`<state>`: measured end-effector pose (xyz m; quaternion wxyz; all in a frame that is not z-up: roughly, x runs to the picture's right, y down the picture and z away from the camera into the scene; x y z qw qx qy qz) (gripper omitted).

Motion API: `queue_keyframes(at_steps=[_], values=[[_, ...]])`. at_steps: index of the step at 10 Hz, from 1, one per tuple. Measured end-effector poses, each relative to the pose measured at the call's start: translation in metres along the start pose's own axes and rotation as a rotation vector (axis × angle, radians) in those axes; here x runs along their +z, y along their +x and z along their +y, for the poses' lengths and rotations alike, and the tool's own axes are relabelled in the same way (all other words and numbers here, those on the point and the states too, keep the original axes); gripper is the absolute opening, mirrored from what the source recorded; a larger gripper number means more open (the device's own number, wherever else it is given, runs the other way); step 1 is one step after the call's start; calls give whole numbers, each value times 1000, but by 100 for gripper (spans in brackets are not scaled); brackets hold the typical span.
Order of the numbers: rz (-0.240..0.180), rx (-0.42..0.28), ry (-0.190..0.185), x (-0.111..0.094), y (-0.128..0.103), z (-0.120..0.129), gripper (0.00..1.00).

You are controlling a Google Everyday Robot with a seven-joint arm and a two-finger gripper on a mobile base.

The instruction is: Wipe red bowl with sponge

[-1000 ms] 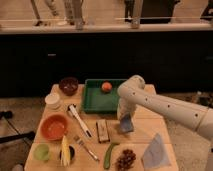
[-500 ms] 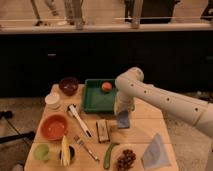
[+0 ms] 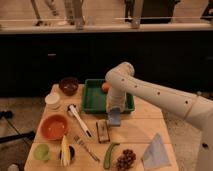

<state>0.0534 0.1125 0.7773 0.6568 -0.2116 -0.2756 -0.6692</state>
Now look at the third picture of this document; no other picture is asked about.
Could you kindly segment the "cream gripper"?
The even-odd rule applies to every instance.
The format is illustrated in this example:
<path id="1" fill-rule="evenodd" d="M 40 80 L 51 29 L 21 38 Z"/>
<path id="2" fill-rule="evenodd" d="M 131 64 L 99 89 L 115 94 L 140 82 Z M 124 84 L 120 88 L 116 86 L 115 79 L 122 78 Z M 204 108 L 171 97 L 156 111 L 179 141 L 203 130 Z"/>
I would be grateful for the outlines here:
<path id="1" fill-rule="evenodd" d="M 106 111 L 110 112 L 113 108 L 119 108 L 121 112 L 125 109 L 126 93 L 115 89 L 110 89 L 106 98 Z"/>

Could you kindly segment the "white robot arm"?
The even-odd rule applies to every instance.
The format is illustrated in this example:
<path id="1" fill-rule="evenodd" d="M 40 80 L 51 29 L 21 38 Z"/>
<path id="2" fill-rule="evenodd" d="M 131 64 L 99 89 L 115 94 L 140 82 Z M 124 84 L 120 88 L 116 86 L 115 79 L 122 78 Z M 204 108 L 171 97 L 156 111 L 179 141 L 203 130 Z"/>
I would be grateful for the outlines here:
<path id="1" fill-rule="evenodd" d="M 122 62 L 106 73 L 105 80 L 110 85 L 106 99 L 108 124 L 120 126 L 126 94 L 137 96 L 200 129 L 196 171 L 213 171 L 213 100 L 139 80 L 134 72 L 130 63 Z"/>

